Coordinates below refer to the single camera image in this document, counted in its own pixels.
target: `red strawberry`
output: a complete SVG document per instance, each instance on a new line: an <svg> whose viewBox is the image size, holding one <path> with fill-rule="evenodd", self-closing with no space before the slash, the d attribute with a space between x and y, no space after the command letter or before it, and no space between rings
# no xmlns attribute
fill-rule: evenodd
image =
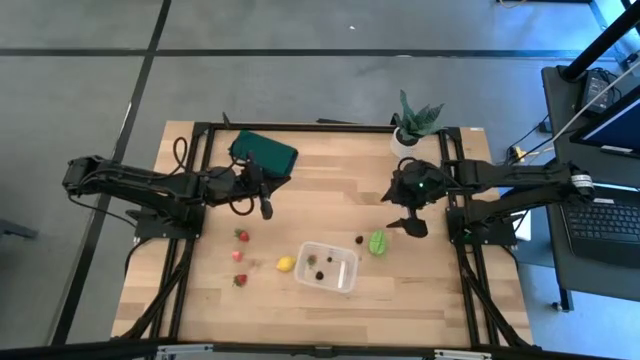
<svg viewBox="0 0 640 360"><path fill-rule="evenodd" d="M234 251L231 253L231 257L233 258L233 260L235 260L236 262L240 262L242 261L242 257L244 254L242 254L241 251Z"/></svg>
<svg viewBox="0 0 640 360"><path fill-rule="evenodd" d="M233 285L234 286L243 287L244 284L246 284L246 283L247 283L247 275L245 275L245 274L236 275L233 278Z"/></svg>
<svg viewBox="0 0 640 360"><path fill-rule="evenodd" d="M242 229L236 229L236 237L240 241L244 241L244 242L249 241L249 233Z"/></svg>

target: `succulent plant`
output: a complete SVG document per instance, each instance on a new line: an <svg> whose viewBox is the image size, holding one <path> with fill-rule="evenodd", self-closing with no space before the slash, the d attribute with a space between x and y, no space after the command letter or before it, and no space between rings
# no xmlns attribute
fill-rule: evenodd
<svg viewBox="0 0 640 360"><path fill-rule="evenodd" d="M440 129L436 126L436 119L440 115L444 104L436 107L427 105L418 113L415 113L407 102L407 93L404 90L400 90L400 103L403 111L402 119L399 118L398 114L394 114L394 118L396 125L400 128L399 132L403 141L420 139Z"/></svg>

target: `concrete floor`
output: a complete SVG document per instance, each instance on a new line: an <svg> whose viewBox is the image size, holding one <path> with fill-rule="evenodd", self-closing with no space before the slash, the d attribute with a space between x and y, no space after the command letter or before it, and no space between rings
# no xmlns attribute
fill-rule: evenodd
<svg viewBox="0 0 640 360"><path fill-rule="evenodd" d="M146 48L161 0L0 3L2 47ZM581 50L599 28L586 5L494 1L174 1L161 48L417 48ZM0 241L0 348L48 342L89 212L60 187L66 161L108 157L142 59L0 57L0 218L36 228L35 241ZM494 160L545 115L540 69L557 59L383 57L156 58L125 163L150 167L167 120L388 123L398 93L446 103L445 125L485 127ZM615 63L601 66L615 69ZM533 135L523 146L542 137ZM113 201L110 210L128 205ZM109 337L132 230L107 219L69 336ZM557 300L551 269L522 266L536 344L638 358L640 304L577 294ZM244 357L216 355L216 358Z"/></svg>

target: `desk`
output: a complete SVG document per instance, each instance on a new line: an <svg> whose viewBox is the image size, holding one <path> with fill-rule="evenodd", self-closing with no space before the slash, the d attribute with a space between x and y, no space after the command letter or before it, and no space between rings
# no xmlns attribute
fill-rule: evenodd
<svg viewBox="0 0 640 360"><path fill-rule="evenodd" d="M542 80L555 134L575 114L572 105L580 85L562 80L556 68L544 68ZM578 123L585 121L588 120L579 119ZM558 161L573 161L589 171L596 182L640 186L640 160L604 154L596 147L571 143L568 137L562 137L554 145ZM547 211L556 276L561 289L640 301L640 269L608 265L573 255L560 207L548 206Z"/></svg>
<svg viewBox="0 0 640 360"><path fill-rule="evenodd" d="M168 122L155 170L175 167L172 143L190 138L194 123ZM389 148L390 134L315 131L256 131L298 149L292 180L272 196L274 216L259 211L234 215L228 206L207 209L203 233L196 242L181 318L184 341L254 344L332 344L347 346L469 346L458 264L445 225L446 199L426 207L420 216L429 236L411 238L388 230L384 257L370 255L368 238L405 216L403 209L380 198L398 159ZM489 159L482 129L461 129L467 158ZM227 149L236 131L217 130L210 165L227 166ZM440 162L436 136L424 138L415 154ZM496 199L497 190L480 198ZM240 210L247 206L239 204ZM248 243L238 242L235 228L247 229ZM297 283L293 273L275 269L279 257L296 255L304 241L317 241L356 251L360 257L353 292L338 294ZM492 298L505 318L531 341L518 273L501 248L484 246ZM231 252L245 258L235 263ZM125 279L113 335L128 330L156 295L167 240L156 239L133 255ZM246 286L232 286L235 274L246 273ZM481 339L486 342L482 307L475 301ZM160 335L166 335L170 299Z"/></svg>

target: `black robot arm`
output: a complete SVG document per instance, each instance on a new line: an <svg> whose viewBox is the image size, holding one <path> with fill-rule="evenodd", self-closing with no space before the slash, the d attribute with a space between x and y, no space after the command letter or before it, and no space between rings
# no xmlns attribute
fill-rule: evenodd
<svg viewBox="0 0 640 360"><path fill-rule="evenodd" d="M389 224L402 227L412 236L428 234L417 210L447 194L473 195L494 187L513 187L507 196L494 201L468 200L457 211L457 226L482 230L496 222L510 223L514 212L553 203L593 200L591 177L572 164L552 166L492 165L480 160L443 161L442 168L414 158L400 161L391 186L382 201L408 209L409 217Z"/></svg>
<svg viewBox="0 0 640 360"><path fill-rule="evenodd" d="M167 175L99 156L81 157L69 162L62 185L69 196L108 194L142 206L141 210L127 211L138 221L138 237L195 238L202 230L205 205L249 199L248 211L240 213L233 208L238 215L247 215L257 197L263 218L273 216L269 198L290 177L264 174L252 156L241 166L239 175L231 166Z"/></svg>

